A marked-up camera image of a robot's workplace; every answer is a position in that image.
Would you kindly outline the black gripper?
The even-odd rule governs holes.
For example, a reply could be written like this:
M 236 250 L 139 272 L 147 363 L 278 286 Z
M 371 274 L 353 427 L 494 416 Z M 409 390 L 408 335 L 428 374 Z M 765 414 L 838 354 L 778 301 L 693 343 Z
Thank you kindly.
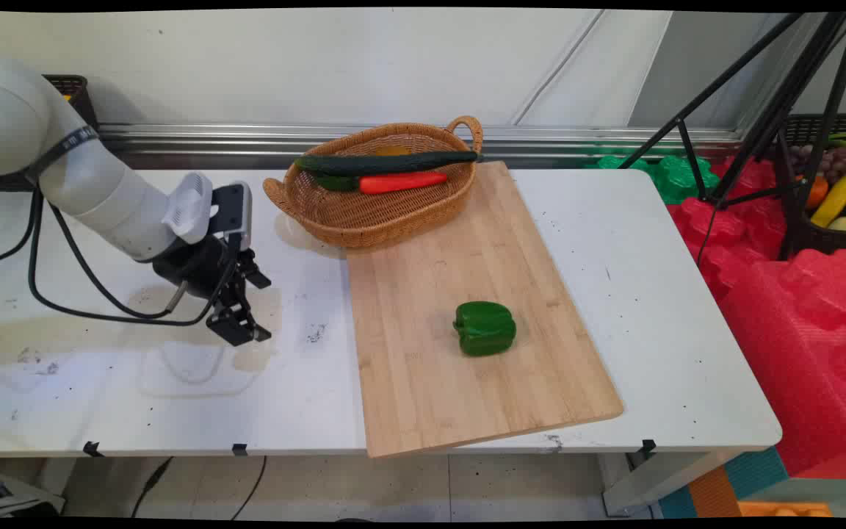
M 253 250 L 241 251 L 242 238 L 206 237 L 152 260 L 152 269 L 176 286 L 186 284 L 194 297 L 216 300 L 207 327 L 231 346 L 264 342 L 272 334 L 255 321 L 246 284 L 262 290 L 272 282 L 259 269 Z

